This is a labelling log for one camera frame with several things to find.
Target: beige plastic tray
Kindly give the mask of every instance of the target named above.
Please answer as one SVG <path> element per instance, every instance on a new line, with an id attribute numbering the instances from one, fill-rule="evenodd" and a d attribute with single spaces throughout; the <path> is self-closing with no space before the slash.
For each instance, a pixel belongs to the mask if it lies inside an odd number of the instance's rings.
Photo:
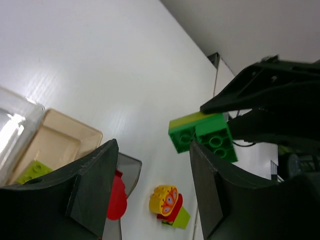
<path id="1" fill-rule="evenodd" d="M 46 111 L 32 142 L 12 172 L 14 184 L 31 161 L 38 160 L 53 171 L 96 149 L 102 133 L 53 109 Z"/>

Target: transparent plastic bin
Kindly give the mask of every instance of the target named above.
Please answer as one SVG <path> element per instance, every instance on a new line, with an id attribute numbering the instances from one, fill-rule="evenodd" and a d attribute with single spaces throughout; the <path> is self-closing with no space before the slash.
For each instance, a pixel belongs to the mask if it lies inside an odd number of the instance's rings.
<path id="1" fill-rule="evenodd" d="M 117 169 L 123 173 L 121 179 L 125 185 L 125 194 L 129 198 L 135 189 L 142 168 L 142 162 L 119 152 Z M 102 239 L 122 240 L 121 219 L 106 219 Z"/>
<path id="2" fill-rule="evenodd" d="M 0 186 L 6 184 L 44 114 L 41 104 L 0 87 Z"/>

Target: green lego brick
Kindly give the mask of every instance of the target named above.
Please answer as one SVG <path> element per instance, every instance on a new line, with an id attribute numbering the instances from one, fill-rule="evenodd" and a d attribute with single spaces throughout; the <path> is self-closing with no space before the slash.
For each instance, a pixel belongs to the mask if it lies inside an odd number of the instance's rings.
<path id="1" fill-rule="evenodd" d="M 198 126 L 196 126 L 196 138 L 197 140 L 205 145 L 210 151 L 218 155 L 220 158 L 234 163 L 238 161 L 234 145 L 232 143 L 232 136 L 229 128 L 225 125 L 225 128 L 219 129 L 214 132 L 205 132 L 201 129 L 203 135 L 197 134 Z"/>
<path id="2" fill-rule="evenodd" d="M 25 184 L 31 179 L 35 179 L 51 173 L 52 169 L 35 160 L 27 167 L 24 172 L 17 178 L 16 182 L 19 184 Z"/>
<path id="3" fill-rule="evenodd" d="M 190 214 L 182 206 L 178 215 L 176 216 L 176 218 L 172 224 L 172 227 L 186 229 L 189 220 L 190 220 Z"/>
<path id="4" fill-rule="evenodd" d="M 190 142 L 197 140 L 220 158 L 231 163 L 238 161 L 232 136 L 222 113 L 205 115 L 196 112 L 172 120 L 168 133 L 178 153 L 189 151 Z"/>
<path id="5" fill-rule="evenodd" d="M 191 140 L 196 139 L 196 126 L 213 121 L 219 115 L 196 112 L 170 121 L 168 134 L 176 151 L 178 153 L 189 151 Z"/>

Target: translucent tray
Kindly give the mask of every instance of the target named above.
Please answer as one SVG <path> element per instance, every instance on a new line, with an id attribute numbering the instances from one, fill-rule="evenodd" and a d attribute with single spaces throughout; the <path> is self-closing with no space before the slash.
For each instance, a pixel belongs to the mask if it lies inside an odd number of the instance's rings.
<path id="1" fill-rule="evenodd" d="M 7 182 L 44 114 L 41 104 L 0 87 L 0 186 Z"/>
<path id="2" fill-rule="evenodd" d="M 8 184 L 37 160 L 53 171 L 95 150 L 101 143 L 102 133 L 82 122 L 53 109 L 46 111 L 41 126 L 32 142 L 18 161 Z"/>
<path id="3" fill-rule="evenodd" d="M 121 179 L 125 185 L 127 198 L 138 183 L 141 168 L 141 161 L 119 152 L 117 169 L 123 173 Z M 114 221 L 107 218 L 105 220 L 102 239 L 122 240 L 120 219 Z"/>

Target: red toy piece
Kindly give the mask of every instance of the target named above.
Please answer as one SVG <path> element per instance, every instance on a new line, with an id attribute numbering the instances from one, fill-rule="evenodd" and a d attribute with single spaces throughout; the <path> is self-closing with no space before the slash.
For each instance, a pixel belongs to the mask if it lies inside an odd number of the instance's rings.
<path id="1" fill-rule="evenodd" d="M 162 221 L 166 221 L 168 223 L 174 222 L 176 220 L 176 217 L 182 207 L 184 200 L 182 195 L 179 193 L 178 201 L 176 202 L 171 214 L 169 216 L 162 216 L 161 214 L 158 214 L 156 216 L 157 219 L 160 219 Z"/>
<path id="2" fill-rule="evenodd" d="M 106 217 L 110 220 L 120 219 L 127 209 L 127 195 L 125 184 L 121 179 L 122 172 L 116 170 L 113 179 L 112 190 Z"/>

